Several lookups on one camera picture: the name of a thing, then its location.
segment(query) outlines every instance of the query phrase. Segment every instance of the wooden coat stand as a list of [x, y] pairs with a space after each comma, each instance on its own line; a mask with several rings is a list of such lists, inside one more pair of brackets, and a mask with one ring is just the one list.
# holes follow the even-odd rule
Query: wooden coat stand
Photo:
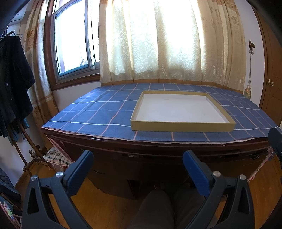
[[19, 149], [19, 147], [18, 147], [18, 145], [17, 145], [17, 143], [16, 143], [14, 137], [13, 137], [11, 127], [9, 126], [9, 127], [7, 128], [7, 129], [8, 129], [8, 133], [9, 133], [9, 135], [10, 135], [10, 137], [11, 137], [12, 143], [13, 143], [13, 145], [15, 146], [15, 148], [16, 148], [16, 150], [17, 150], [19, 156], [20, 156], [21, 159], [23, 160], [23, 163], [25, 164], [25, 166], [23, 167], [23, 171], [24, 171], [24, 172], [27, 171], [28, 174], [29, 174], [30, 176], [32, 176], [32, 173], [31, 173], [31, 171], [29, 170], [29, 168], [32, 166], [32, 164], [33, 164], [34, 162], [40, 164], [41, 161], [46, 162], [47, 165], [48, 165], [51, 169], [53, 169], [51, 163], [44, 160], [44, 158], [43, 158], [44, 153], [42, 152], [42, 150], [40, 150], [40, 146], [39, 146], [39, 145], [36, 146], [36, 145], [33, 143], [33, 141], [31, 140], [30, 136], [29, 136], [29, 135], [27, 134], [27, 132], [25, 131], [25, 129], [24, 129], [24, 127], [22, 126], [22, 124], [21, 124], [21, 122], [19, 121], [19, 119], [16, 119], [16, 122], [17, 122], [17, 125], [19, 126], [21, 132], [23, 133], [24, 137], [26, 138], [26, 140], [28, 141], [28, 143], [31, 145], [31, 147], [32, 147], [33, 150], [34, 150], [34, 152], [33, 152], [32, 150], [29, 150], [30, 156], [32, 157], [32, 161], [30, 161], [29, 163], [27, 163], [26, 160], [25, 160], [25, 158], [23, 157], [23, 155], [22, 155], [22, 153], [21, 153], [21, 151], [20, 151], [20, 149]]

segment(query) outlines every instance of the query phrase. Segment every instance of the window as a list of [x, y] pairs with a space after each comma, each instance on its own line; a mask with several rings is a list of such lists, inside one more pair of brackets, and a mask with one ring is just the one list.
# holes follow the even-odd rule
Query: window
[[57, 83], [95, 76], [100, 72], [99, 2], [99, 0], [54, 1], [50, 42]]

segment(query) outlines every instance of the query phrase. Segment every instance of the blue plaid tablecloth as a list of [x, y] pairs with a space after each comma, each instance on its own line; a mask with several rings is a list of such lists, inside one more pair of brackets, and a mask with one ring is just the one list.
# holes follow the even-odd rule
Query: blue plaid tablecloth
[[[132, 112], [142, 91], [147, 90], [206, 92], [224, 107], [236, 126], [232, 132], [216, 133], [133, 131], [130, 126]], [[173, 83], [98, 87], [74, 101], [43, 127], [76, 134], [150, 142], [231, 142], [267, 137], [271, 128], [278, 128], [264, 111], [237, 92]]]

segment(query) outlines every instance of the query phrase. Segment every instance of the curtain floral pattern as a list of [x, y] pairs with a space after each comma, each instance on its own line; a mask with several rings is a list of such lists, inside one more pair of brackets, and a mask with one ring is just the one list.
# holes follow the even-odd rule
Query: curtain floral pattern
[[100, 0], [102, 85], [173, 82], [243, 91], [244, 31], [233, 0]]
[[27, 21], [23, 50], [35, 78], [35, 84], [28, 90], [33, 106], [32, 115], [45, 146], [49, 150], [53, 145], [40, 131], [40, 128], [58, 113], [58, 109], [46, 75], [43, 53], [44, 21], [48, 1], [34, 1]]

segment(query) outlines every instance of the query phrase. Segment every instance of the wall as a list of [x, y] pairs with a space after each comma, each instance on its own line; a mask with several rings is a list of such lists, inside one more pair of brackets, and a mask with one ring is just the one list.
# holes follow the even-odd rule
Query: wall
[[53, 96], [59, 111], [61, 111], [70, 105], [74, 100], [100, 86], [100, 81], [76, 85], [73, 87], [55, 90], [53, 91]]
[[[27, 18], [31, 11], [31, 6], [32, 6], [32, 1], [28, 3], [28, 7], [27, 7], [28, 9], [24, 15], [22, 22], [19, 24], [14, 24], [14, 25], [9, 26], [8, 32], [15, 30], [16, 34], [22, 33], [24, 35]], [[40, 145], [42, 148], [44, 144], [39, 135], [38, 129], [35, 125], [35, 122], [31, 114], [27, 117], [27, 121], [30, 126], [30, 128], [26, 130], [28, 135], [31, 137], [35, 145]], [[27, 142], [27, 140], [23, 140], [22, 136], [20, 136], [20, 139], [17, 142], [17, 145], [21, 153], [23, 154], [25, 160], [27, 162], [30, 162], [32, 158], [30, 157], [29, 150], [32, 148], [29, 145], [29, 143]], [[11, 182], [15, 185], [23, 173], [24, 163], [22, 159], [20, 158], [18, 152], [16, 151], [16, 148], [10, 144], [7, 138], [3, 138], [3, 136], [0, 136], [0, 146], [1, 146], [0, 147], [0, 168], [6, 172]]]
[[252, 55], [252, 72], [251, 72], [251, 82], [252, 82], [252, 96], [251, 101], [256, 105], [259, 105], [261, 100], [261, 94], [264, 82], [264, 50], [263, 50], [263, 40], [261, 37], [261, 31], [255, 13], [251, 5], [246, 0], [234, 0], [244, 28], [245, 41], [246, 41], [246, 88], [249, 80], [249, 70], [250, 70], [250, 54], [248, 42], [251, 40], [255, 44], [254, 54]]

